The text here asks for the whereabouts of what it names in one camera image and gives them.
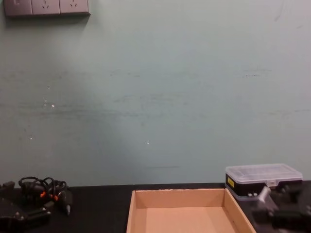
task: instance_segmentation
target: outlet panel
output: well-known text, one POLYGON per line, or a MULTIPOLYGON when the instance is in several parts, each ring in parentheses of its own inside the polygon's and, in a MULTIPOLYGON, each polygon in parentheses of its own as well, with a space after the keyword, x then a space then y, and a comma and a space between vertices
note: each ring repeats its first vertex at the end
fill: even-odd
POLYGON ((33 14, 31 0, 4 0, 7 16, 31 16, 33 14))
POLYGON ((88 14, 87 0, 59 0, 61 14, 88 14))
POLYGON ((59 15, 59 0, 31 0, 33 15, 59 15))

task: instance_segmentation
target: black tabletop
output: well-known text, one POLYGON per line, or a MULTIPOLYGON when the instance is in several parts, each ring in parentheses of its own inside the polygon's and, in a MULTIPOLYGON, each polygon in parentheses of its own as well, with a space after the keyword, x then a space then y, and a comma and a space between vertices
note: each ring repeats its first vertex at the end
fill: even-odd
MULTIPOLYGON (((223 183, 147 184, 72 187, 73 207, 68 217, 55 207, 49 224, 27 233, 125 233, 133 190, 224 188, 223 183)), ((19 204, 20 190, 10 194, 19 204)), ((239 203, 252 222, 250 204, 239 203)))

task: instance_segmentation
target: clear plastic lid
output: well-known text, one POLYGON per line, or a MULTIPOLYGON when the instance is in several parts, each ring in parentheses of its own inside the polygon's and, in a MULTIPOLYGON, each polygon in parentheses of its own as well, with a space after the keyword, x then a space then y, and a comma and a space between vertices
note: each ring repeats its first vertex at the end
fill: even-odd
POLYGON ((267 186, 277 186, 280 181, 303 179, 299 171, 286 164, 228 166, 225 171, 235 182, 241 184, 265 182, 267 186))

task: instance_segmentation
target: open cardboard box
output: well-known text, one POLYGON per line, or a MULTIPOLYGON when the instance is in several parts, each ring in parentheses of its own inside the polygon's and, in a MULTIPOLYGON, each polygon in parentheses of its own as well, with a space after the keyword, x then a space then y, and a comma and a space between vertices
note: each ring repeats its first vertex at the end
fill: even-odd
POLYGON ((133 191, 127 233, 255 233, 227 189, 133 191))

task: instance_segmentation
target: teal wall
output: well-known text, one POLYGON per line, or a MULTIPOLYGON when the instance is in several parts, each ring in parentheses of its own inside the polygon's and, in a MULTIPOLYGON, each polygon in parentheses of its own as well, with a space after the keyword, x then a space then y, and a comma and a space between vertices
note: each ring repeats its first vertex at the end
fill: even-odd
POLYGON ((1 9, 1 182, 222 182, 261 163, 311 179, 309 0, 90 2, 1 9))

